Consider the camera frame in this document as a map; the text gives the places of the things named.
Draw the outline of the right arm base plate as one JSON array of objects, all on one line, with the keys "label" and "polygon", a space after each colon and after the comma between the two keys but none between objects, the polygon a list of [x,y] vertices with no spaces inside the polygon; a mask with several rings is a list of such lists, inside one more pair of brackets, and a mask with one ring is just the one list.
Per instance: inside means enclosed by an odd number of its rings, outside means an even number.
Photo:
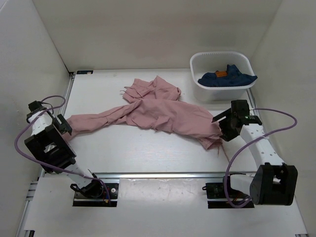
[{"label": "right arm base plate", "polygon": [[[205,183],[202,190],[206,192],[208,209],[231,209],[234,208],[225,196],[223,183]],[[229,199],[234,205],[242,205],[249,197],[236,190],[228,190]]]}]

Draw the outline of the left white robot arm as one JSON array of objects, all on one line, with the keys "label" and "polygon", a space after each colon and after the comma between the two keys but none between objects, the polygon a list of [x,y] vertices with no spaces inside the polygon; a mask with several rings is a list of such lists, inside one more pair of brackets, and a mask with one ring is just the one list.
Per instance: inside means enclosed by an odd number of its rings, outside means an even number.
[{"label": "left white robot arm", "polygon": [[32,134],[24,143],[36,160],[50,165],[43,165],[43,169],[47,173],[64,173],[73,182],[71,189],[87,198],[104,195],[106,189],[97,176],[76,163],[76,154],[66,141],[66,136],[72,135],[72,128],[63,115],[46,111],[41,101],[34,101],[28,107],[27,122],[32,125]]}]

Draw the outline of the pink trousers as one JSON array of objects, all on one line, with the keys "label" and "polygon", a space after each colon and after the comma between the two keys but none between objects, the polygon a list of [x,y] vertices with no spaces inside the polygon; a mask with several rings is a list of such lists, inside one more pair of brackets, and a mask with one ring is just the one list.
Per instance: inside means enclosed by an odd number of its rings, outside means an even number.
[{"label": "pink trousers", "polygon": [[127,105],[99,114],[72,115],[67,119],[72,133],[63,138],[70,141],[77,135],[92,133],[108,125],[126,124],[141,129],[176,133],[197,139],[205,150],[223,145],[222,132],[213,115],[205,108],[179,101],[180,88],[157,76],[147,82],[135,79],[125,88]]}]

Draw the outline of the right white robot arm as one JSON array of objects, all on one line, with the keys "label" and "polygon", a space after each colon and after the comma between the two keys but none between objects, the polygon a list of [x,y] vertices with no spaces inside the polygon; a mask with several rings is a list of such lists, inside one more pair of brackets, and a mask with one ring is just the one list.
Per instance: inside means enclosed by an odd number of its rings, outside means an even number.
[{"label": "right white robot arm", "polygon": [[[246,100],[233,100],[231,107],[213,118],[222,132],[221,138],[232,141],[238,136],[246,143],[231,158],[223,178],[222,193],[233,208],[243,208],[248,203],[254,205],[290,206],[294,200],[298,170],[286,164],[269,142],[269,136],[292,129],[291,126],[264,132],[262,122],[251,115]],[[248,148],[254,158],[257,171],[253,177],[242,173],[230,173],[237,156]]]}]

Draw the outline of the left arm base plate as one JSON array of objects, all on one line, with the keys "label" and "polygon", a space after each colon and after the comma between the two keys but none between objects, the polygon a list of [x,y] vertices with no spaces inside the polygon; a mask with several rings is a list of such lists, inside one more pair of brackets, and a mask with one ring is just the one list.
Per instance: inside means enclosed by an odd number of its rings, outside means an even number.
[{"label": "left arm base plate", "polygon": [[107,190],[99,181],[92,180],[90,184],[79,188],[71,184],[75,192],[73,206],[76,207],[116,207],[119,195],[119,183],[105,183]]}]

